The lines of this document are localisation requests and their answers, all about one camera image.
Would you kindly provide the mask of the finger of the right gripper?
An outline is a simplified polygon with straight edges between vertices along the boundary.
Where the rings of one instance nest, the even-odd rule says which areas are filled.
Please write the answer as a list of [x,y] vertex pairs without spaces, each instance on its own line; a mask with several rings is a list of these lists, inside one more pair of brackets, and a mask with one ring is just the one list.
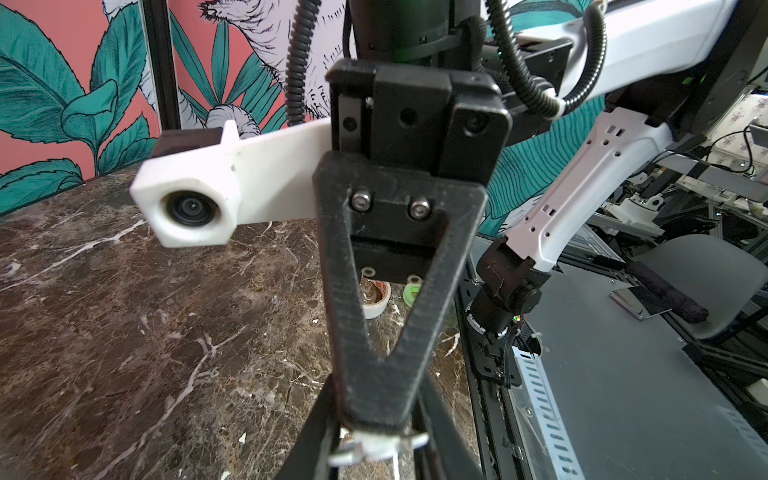
[[[333,379],[349,430],[394,433],[409,421],[487,200],[477,183],[377,166],[330,151],[314,175],[317,240]],[[388,282],[367,320],[360,282]],[[403,287],[421,281],[412,308]]]

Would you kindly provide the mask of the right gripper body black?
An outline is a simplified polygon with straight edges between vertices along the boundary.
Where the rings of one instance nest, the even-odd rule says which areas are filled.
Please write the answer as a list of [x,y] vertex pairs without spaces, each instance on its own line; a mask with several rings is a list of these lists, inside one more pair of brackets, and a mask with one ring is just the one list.
[[499,87],[481,73],[352,59],[326,78],[331,253],[349,241],[356,271],[388,282],[452,277],[513,126]]

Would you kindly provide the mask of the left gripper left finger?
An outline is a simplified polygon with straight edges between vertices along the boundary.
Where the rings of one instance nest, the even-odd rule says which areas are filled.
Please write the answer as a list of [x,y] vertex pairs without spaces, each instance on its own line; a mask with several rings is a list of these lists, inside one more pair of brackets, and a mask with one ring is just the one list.
[[340,428],[333,376],[329,375],[275,479],[336,480],[339,470],[329,464],[329,457],[340,442]]

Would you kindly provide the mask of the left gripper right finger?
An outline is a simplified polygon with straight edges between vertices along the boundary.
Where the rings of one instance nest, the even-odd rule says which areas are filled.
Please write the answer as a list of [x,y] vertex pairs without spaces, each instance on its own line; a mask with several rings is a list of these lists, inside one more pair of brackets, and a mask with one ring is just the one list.
[[416,479],[481,480],[484,475],[464,445],[429,373],[425,373],[413,408],[413,428],[428,435],[414,452]]

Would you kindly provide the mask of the white battery cover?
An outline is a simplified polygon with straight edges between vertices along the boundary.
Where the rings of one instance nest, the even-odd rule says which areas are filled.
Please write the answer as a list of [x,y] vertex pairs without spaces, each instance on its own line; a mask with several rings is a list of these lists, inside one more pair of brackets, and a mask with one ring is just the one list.
[[330,467],[339,468],[391,460],[425,446],[429,439],[430,436],[426,432],[382,434],[342,428],[340,443],[329,454],[327,462]]

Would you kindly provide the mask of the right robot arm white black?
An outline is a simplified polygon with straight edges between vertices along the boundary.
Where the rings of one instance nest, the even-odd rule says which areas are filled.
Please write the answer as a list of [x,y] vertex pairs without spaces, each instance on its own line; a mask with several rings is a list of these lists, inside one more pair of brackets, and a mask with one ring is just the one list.
[[[480,260],[471,315],[493,334],[534,308],[565,245],[625,179],[725,112],[767,36],[763,1],[597,1],[554,29],[565,47],[548,59],[521,48],[543,33],[515,32],[499,1],[487,10],[489,49],[441,1],[354,5],[365,46],[326,76],[332,146],[313,183],[350,429],[406,426],[504,147],[606,100],[536,208]],[[500,78],[482,67],[488,52]]]

